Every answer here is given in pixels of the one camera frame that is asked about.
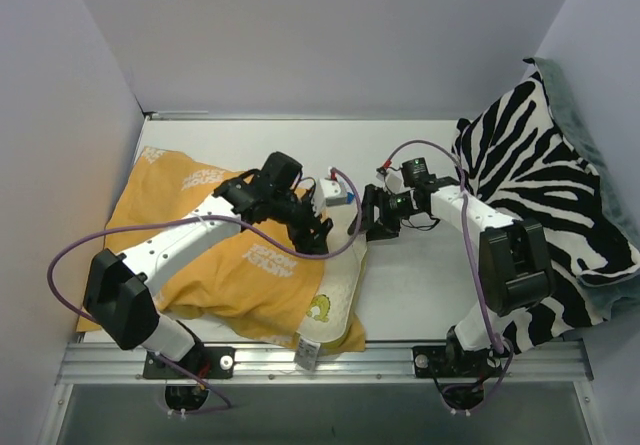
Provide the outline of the yellow pillowcase with blue lining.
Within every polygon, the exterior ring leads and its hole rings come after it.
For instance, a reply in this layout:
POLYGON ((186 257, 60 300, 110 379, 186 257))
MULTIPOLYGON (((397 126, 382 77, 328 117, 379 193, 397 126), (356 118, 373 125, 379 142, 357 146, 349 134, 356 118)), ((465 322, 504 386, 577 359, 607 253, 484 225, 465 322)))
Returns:
MULTIPOLYGON (((182 152, 146 147, 107 226, 182 218, 234 175, 182 152)), ((327 209, 334 222, 330 250, 348 249, 354 242, 346 232, 354 211, 352 205, 327 209)), ((245 231, 179 271, 154 301, 160 311, 189 324, 204 320, 209 331, 215 328, 211 319, 217 317, 242 337, 294 348, 297 330, 321 283, 323 262, 293 257, 245 231)))

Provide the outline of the cream quilted pillow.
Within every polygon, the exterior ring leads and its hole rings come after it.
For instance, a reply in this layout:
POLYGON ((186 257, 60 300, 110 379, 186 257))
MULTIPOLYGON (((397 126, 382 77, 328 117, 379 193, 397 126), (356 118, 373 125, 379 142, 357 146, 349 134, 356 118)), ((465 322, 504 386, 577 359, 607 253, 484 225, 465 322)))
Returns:
POLYGON ((355 308, 366 254, 366 239, 359 235, 346 251, 322 263, 321 283, 296 334, 297 367, 312 371, 323 356, 365 349, 366 332, 355 308))

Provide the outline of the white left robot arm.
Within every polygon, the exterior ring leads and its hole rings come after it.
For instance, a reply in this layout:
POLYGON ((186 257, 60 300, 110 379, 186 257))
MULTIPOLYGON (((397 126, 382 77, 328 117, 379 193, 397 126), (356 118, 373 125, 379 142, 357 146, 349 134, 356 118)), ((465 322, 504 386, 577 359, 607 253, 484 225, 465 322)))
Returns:
POLYGON ((104 249, 90 264, 83 306, 122 350, 142 347, 166 358, 180 376, 196 373, 203 346, 178 321, 161 314, 155 295, 179 271, 222 241, 272 220, 285 226, 298 254, 327 257, 331 219, 318 187, 297 196, 302 166, 273 152, 259 169, 223 181, 192 214, 124 251, 104 249))

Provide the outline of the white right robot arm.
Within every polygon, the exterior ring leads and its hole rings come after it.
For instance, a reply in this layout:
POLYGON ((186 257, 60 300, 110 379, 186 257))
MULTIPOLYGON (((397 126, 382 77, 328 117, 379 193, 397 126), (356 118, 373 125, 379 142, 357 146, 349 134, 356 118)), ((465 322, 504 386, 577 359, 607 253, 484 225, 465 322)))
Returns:
POLYGON ((348 233, 368 241, 399 236, 401 222, 427 214, 462 233, 477 304, 447 334, 446 367, 465 374, 479 362, 479 350, 503 352, 506 319, 540 303, 555 291, 554 272, 542 225, 499 212, 461 189, 452 177, 437 177, 426 160, 400 167, 403 192, 369 184, 361 199, 361 217, 348 233))

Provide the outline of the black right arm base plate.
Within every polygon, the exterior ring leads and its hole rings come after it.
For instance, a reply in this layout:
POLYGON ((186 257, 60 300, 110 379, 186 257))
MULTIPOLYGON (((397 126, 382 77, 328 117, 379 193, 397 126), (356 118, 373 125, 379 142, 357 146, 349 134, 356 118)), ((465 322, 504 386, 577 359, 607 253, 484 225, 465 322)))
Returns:
POLYGON ((456 352, 443 344, 416 345, 412 349, 417 378, 487 378, 502 371, 500 356, 488 350, 456 352))

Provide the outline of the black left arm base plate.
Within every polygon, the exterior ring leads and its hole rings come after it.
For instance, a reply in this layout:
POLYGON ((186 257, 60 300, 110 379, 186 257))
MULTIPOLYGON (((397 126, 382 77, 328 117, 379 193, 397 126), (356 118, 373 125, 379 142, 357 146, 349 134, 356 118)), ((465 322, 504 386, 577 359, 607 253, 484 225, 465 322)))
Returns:
MULTIPOLYGON (((187 371, 206 379, 230 379, 233 377, 236 349, 230 346, 203 345, 195 352, 189 352, 178 365, 187 371)), ((144 361, 144 379, 174 380, 185 375, 155 358, 150 352, 144 361)))

